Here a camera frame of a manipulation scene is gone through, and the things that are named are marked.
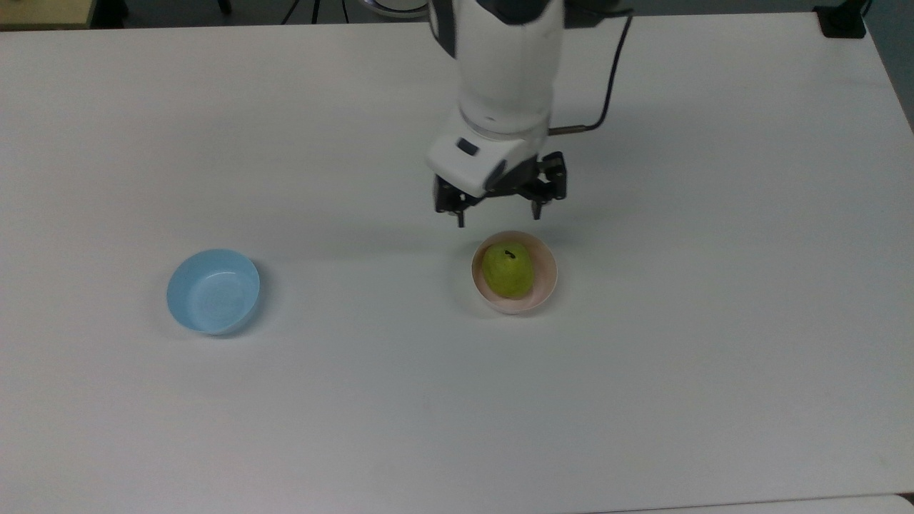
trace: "table surface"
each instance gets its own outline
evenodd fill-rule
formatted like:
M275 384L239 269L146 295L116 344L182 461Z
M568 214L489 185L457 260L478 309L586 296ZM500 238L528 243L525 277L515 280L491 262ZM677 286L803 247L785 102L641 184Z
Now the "table surface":
M621 20L569 31L596 117ZM812 14L636 19L569 196L435 214L426 27L0 34L0 511L534 514L914 490L914 137ZM534 316L476 295L549 244ZM249 330L165 306L205 248Z
M95 0L0 0L0 30L89 28Z

